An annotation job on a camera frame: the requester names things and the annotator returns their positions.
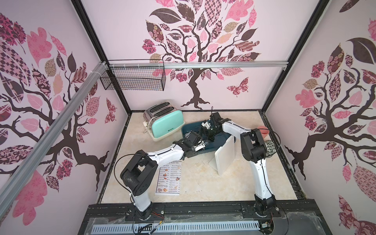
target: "aluminum rail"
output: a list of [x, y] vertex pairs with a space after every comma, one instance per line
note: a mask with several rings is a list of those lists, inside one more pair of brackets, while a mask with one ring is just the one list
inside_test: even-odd
[[0, 218], [4, 216], [11, 206], [21, 189], [33, 175], [39, 163], [43, 160], [48, 150], [55, 143], [61, 131], [67, 125], [70, 118], [76, 112], [78, 106], [94, 86], [100, 75], [104, 73], [107, 67], [104, 64], [97, 64], [94, 70], [85, 79], [80, 89], [74, 94], [72, 99], [64, 107], [64, 110], [58, 115], [50, 126], [49, 130], [35, 144], [34, 148], [24, 159], [11, 178], [5, 183], [0, 191]]
[[[250, 68], [250, 67], [286, 67], [288, 61], [248, 61], [248, 62], [184, 62], [164, 63], [165, 69], [182, 68]], [[155, 67], [161, 63], [114, 63], [110, 67]]]

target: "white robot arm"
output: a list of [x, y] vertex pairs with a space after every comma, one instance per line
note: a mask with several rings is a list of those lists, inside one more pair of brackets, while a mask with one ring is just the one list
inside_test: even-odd
[[223, 119], [217, 112], [210, 116], [210, 120], [204, 126], [206, 128], [201, 128], [200, 134], [192, 131], [186, 138], [175, 141], [168, 148], [149, 153], [137, 151], [124, 168], [120, 177], [132, 192], [139, 218], [147, 219], [150, 216], [151, 201], [147, 189], [156, 170], [172, 161], [197, 155], [198, 150], [204, 148], [208, 141], [214, 141], [215, 135], [222, 132], [229, 133], [241, 141], [242, 154], [249, 161], [255, 180], [256, 213], [263, 216], [276, 205], [266, 172], [267, 148], [260, 131], [246, 129], [228, 118]]

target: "butterfly decal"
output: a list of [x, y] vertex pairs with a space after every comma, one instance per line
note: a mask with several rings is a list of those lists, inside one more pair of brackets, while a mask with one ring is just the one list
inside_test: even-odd
[[116, 121], [114, 113], [116, 112], [117, 108], [115, 107], [115, 105], [111, 104], [111, 101], [109, 101], [108, 98], [106, 98], [106, 101], [109, 113], [106, 116], [105, 123], [108, 123], [109, 121]]
[[236, 97], [240, 94], [240, 91], [245, 92], [248, 90], [248, 78], [246, 77], [243, 81], [241, 81], [240, 86], [228, 86], [227, 89], [232, 91]]

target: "menu sheet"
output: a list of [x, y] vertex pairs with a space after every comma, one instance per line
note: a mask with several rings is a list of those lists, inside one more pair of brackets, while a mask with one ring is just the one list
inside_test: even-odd
[[159, 169], [156, 195], [179, 195], [182, 162], [170, 162]]

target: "tree trunk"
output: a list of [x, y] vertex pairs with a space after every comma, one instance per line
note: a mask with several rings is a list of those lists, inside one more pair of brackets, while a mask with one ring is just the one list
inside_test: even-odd
[[191, 77], [191, 80], [188, 82], [188, 85], [191, 87], [192, 92], [193, 92], [193, 98], [190, 101], [188, 101], [185, 105], [182, 105], [182, 107], [186, 106], [186, 105], [194, 104], [195, 108], [202, 109], [198, 106], [199, 103], [200, 104], [210, 104], [209, 102], [206, 102], [206, 101], [204, 101], [203, 99], [200, 98], [200, 91], [197, 88], [197, 83], [196, 83], [196, 79], [198, 79], [200, 77], [201, 73], [205, 70], [206, 69], [199, 69], [199, 68], [193, 69], [193, 76]]

